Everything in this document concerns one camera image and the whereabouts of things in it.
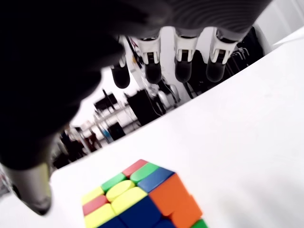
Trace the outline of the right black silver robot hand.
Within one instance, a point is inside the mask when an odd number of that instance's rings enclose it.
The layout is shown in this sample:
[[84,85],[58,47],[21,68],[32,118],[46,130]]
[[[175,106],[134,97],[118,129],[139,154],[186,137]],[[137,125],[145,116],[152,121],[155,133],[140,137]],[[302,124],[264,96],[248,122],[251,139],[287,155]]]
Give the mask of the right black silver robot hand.
[[267,0],[3,0],[0,3],[0,163],[17,198],[38,215],[52,202],[50,154],[56,135],[112,67],[129,78],[122,37],[138,40],[149,83],[161,79],[160,30],[175,29],[175,75],[191,75],[197,39],[213,27],[207,78],[228,58]]

